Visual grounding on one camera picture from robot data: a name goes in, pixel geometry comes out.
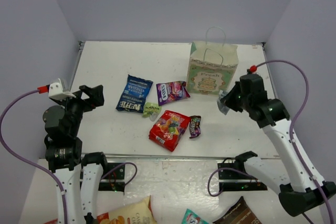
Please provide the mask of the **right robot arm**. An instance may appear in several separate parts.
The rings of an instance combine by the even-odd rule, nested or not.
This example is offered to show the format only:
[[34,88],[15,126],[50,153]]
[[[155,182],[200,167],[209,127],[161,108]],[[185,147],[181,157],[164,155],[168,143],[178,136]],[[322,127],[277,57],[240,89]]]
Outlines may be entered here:
[[328,182],[315,169],[291,126],[290,115],[279,99],[270,99],[263,79],[255,73],[241,76],[229,91],[220,91],[219,110],[227,114],[246,111],[270,139],[286,169],[279,174],[254,152],[236,156],[234,172],[248,175],[273,190],[283,209],[292,217],[304,214],[335,195],[335,183]]

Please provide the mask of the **blue kettle chips bag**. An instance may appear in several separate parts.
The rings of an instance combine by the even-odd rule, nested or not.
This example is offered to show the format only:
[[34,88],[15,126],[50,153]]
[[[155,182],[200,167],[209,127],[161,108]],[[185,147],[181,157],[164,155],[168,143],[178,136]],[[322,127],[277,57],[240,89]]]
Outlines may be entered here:
[[153,81],[128,75],[127,83],[116,106],[117,111],[143,113]]

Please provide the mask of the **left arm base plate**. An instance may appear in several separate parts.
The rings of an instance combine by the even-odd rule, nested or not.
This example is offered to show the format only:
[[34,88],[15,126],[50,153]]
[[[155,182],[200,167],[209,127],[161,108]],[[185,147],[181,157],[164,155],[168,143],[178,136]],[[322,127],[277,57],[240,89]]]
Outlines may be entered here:
[[[117,165],[121,163],[116,162],[108,162],[103,176]],[[83,172],[80,174],[80,187],[82,184]],[[99,184],[98,191],[113,191],[113,192],[122,192],[125,191],[125,165],[121,166],[121,168],[116,169],[114,172],[104,177],[104,179]]]

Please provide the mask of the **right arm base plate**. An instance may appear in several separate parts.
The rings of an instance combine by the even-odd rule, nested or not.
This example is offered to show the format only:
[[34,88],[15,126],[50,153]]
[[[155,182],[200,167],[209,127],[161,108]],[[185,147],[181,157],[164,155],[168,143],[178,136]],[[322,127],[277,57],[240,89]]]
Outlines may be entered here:
[[232,170],[218,172],[219,189],[225,191],[267,191],[265,184]]

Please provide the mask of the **silver foil wrapper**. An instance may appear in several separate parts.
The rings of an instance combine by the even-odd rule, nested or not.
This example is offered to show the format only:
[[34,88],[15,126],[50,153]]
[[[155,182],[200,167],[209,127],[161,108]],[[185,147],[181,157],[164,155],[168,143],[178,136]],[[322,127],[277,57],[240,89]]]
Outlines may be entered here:
[[217,98],[217,106],[219,111],[224,114],[227,115],[228,111],[229,111],[229,107],[227,107],[225,105],[225,97],[228,95],[227,91],[224,90],[220,90],[219,94],[218,94],[218,98]]

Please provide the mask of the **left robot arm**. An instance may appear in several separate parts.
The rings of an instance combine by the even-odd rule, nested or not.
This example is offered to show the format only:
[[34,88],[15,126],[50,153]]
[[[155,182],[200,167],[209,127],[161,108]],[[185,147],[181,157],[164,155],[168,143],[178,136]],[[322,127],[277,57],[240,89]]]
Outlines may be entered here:
[[102,152],[82,156],[77,136],[83,114],[104,105],[103,86],[86,85],[71,93],[60,81],[48,87],[48,97],[56,103],[43,114],[48,170],[56,181],[58,223],[97,223],[95,203],[100,179],[109,165]]

